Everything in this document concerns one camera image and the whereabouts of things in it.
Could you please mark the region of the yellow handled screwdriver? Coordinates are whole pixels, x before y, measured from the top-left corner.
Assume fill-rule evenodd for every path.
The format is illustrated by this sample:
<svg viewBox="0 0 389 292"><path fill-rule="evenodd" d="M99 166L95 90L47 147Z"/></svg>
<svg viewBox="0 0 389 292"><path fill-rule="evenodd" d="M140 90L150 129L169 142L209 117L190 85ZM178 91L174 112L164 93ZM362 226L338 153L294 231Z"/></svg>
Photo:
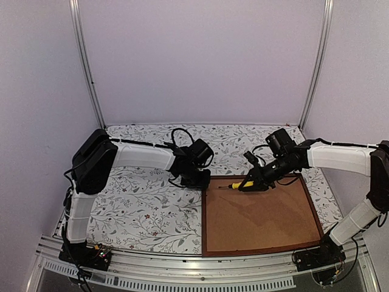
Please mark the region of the yellow handled screwdriver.
<svg viewBox="0 0 389 292"><path fill-rule="evenodd" d="M218 186L218 188L219 189L239 189L241 186L243 186L243 188L252 187L253 181L248 181L245 184L243 184L241 182L235 182L235 183L229 184L228 186Z"/></svg>

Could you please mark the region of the red-brown wooden picture frame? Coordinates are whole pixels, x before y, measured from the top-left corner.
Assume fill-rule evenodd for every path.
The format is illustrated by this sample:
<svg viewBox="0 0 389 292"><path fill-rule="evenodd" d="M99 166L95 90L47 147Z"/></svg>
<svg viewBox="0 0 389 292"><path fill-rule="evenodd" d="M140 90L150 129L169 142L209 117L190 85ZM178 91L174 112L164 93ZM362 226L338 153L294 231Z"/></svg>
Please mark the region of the red-brown wooden picture frame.
<svg viewBox="0 0 389 292"><path fill-rule="evenodd" d="M315 247L323 228L301 174L274 189L228 188L243 176L212 176L202 192L202 256L252 256Z"/></svg>

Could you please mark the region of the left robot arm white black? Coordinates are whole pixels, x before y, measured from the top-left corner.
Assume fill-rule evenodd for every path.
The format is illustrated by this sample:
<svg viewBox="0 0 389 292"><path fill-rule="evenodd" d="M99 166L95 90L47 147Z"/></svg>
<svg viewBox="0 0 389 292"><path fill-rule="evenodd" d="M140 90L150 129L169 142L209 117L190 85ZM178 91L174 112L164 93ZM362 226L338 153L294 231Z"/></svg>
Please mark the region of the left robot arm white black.
<svg viewBox="0 0 389 292"><path fill-rule="evenodd" d="M95 130L74 154L72 167L65 171L69 180L64 208L66 224L63 240L66 252L77 264L91 255L86 247L86 231L93 203L106 187L111 170L117 167L140 167L165 170L180 178L180 188L205 190L210 183L209 165L214 152L202 139L192 139L188 146L175 141L153 144L110 136Z"/></svg>

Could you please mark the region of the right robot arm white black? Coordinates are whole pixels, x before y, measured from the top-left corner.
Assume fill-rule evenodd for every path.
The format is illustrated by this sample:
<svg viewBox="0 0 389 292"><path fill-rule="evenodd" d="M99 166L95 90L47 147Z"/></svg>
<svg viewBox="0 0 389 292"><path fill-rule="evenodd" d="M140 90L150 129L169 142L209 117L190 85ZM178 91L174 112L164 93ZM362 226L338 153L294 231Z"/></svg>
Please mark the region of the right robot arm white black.
<svg viewBox="0 0 389 292"><path fill-rule="evenodd" d="M261 166L251 152L244 157L252 168L238 186L241 192L263 192L293 171L310 168L336 169L359 173L370 178L365 199L340 220L322 239L314 253L319 265L327 265L337 257L337 246L364 230L379 215L388 213L388 141L379 144L328 142L321 138L297 144L285 129L266 138L274 161Z"/></svg>

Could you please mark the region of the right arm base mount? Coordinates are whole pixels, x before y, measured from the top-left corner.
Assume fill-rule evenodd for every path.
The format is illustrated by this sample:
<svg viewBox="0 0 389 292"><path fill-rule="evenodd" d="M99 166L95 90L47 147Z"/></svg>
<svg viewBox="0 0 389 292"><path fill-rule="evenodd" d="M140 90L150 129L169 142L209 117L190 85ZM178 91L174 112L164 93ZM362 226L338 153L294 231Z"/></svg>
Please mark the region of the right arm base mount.
<svg viewBox="0 0 389 292"><path fill-rule="evenodd" d="M322 243L314 249L305 249L292 254L292 261L297 267L297 271L307 271L310 269L322 268L345 261L346 255L342 246Z"/></svg>

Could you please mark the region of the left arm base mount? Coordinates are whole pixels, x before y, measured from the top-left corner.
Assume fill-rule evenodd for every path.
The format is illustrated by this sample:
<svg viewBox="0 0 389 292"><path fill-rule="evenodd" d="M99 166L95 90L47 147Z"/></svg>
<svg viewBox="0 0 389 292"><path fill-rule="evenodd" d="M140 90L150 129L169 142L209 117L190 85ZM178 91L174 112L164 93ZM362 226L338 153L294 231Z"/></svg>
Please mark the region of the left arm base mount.
<svg viewBox="0 0 389 292"><path fill-rule="evenodd" d="M88 246L83 243L64 242L58 258L78 267L107 271L111 263L112 252L109 246L97 244Z"/></svg>

